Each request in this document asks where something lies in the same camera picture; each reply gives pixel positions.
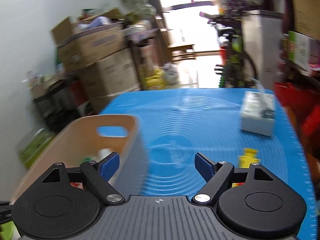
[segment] tissue box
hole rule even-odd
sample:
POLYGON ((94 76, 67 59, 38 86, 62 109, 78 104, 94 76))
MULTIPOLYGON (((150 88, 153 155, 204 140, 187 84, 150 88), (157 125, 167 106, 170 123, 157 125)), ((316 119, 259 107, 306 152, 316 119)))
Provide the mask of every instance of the tissue box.
POLYGON ((260 93, 246 91, 241 107, 241 129, 248 132, 271 136, 275 124, 274 95, 265 94, 267 113, 260 111, 260 93))

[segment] blue table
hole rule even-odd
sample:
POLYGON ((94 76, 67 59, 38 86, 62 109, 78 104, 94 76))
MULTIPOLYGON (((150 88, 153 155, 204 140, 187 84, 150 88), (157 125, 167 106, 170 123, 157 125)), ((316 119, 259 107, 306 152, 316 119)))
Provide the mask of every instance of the blue table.
MULTIPOLYGON (((204 184, 194 167, 202 152, 214 161, 238 164, 243 148, 259 150, 261 164, 296 190, 307 203, 298 237, 316 239, 317 219, 312 182, 303 149, 276 103, 273 137, 240 130, 240 107, 245 89, 178 89, 125 93, 101 114, 132 114, 149 157, 149 174, 142 195, 188 195, 204 184)), ((101 128, 106 135, 120 130, 101 128)))

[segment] gray ribbed plate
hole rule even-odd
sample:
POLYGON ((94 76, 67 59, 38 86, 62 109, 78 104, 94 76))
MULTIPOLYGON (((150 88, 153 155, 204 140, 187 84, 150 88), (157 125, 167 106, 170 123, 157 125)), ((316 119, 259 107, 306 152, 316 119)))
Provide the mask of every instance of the gray ribbed plate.
POLYGON ((211 208, 191 204, 185 196, 131 196, 107 207, 99 221, 70 240, 244 240, 225 229, 211 208))

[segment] yellow toy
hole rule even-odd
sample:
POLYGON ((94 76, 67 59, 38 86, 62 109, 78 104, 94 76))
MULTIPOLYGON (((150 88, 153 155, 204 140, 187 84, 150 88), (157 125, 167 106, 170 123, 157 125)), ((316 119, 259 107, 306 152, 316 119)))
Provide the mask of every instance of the yellow toy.
MULTIPOLYGON (((251 148, 243 148, 244 155, 239 156, 239 168, 249 168, 251 163, 259 163, 260 160, 256 158, 258 150, 251 148)), ((232 187, 242 185, 243 183, 233 183, 232 187)))

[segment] triangular cutout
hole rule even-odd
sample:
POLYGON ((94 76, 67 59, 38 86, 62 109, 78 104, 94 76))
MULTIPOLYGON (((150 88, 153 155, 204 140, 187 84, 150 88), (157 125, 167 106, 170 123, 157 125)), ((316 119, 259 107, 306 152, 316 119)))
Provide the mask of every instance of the triangular cutout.
POLYGON ((51 173, 42 181, 42 183, 59 182, 61 181, 59 169, 54 169, 51 173))
POLYGON ((266 180, 266 181, 273 181, 273 178, 271 178, 268 174, 266 174, 263 169, 256 168, 254 170, 254 179, 255 180, 266 180))

